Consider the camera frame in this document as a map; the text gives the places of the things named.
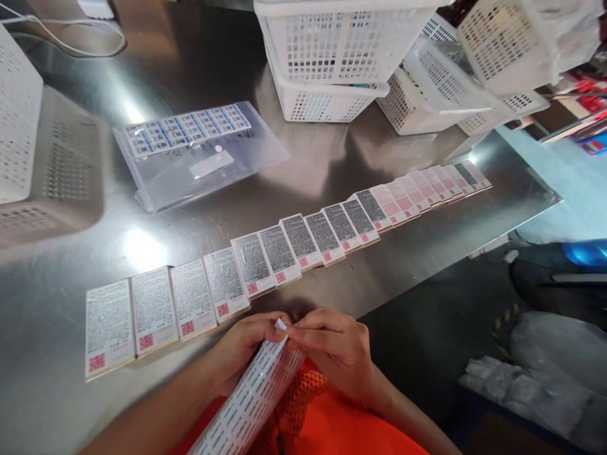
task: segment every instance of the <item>orange fabric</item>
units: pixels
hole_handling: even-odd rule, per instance
[[[173,455],[185,455],[219,411],[225,398],[215,400]],[[309,358],[255,439],[250,454],[407,454],[426,451],[388,422],[331,387]]]

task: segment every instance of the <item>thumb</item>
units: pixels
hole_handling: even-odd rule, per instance
[[[253,346],[267,339],[272,343],[279,343],[286,336],[286,332],[277,329],[269,320],[256,320],[248,323],[244,328],[243,340],[248,346]]]

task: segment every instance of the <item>blue object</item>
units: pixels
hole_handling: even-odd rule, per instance
[[[607,267],[607,239],[564,243],[563,253],[578,265]]]

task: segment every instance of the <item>plastic wrap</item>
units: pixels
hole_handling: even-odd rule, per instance
[[[565,316],[530,312],[512,332],[512,358],[524,368],[607,396],[607,334]]]

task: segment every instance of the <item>white plastic basket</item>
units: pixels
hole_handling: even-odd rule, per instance
[[[455,27],[436,13],[422,29],[422,34],[432,41],[458,41]]]
[[[528,0],[478,0],[457,35],[480,83],[500,98],[558,82],[555,40]]]
[[[491,95],[424,37],[388,83],[390,93],[377,103],[400,135],[443,131],[492,107]]]
[[[28,197],[42,78],[0,24],[0,204]]]
[[[505,98],[501,100],[500,106],[492,111],[471,115],[457,125],[468,136],[474,136],[492,130],[511,120],[543,111],[548,106],[550,106],[550,103],[537,92],[526,92]]]
[[[289,81],[276,68],[276,52],[266,31],[264,43],[280,107],[287,121],[349,123],[375,98],[386,96],[390,90],[385,82],[348,87]]]
[[[451,0],[254,0],[291,81],[385,82],[436,7]]]

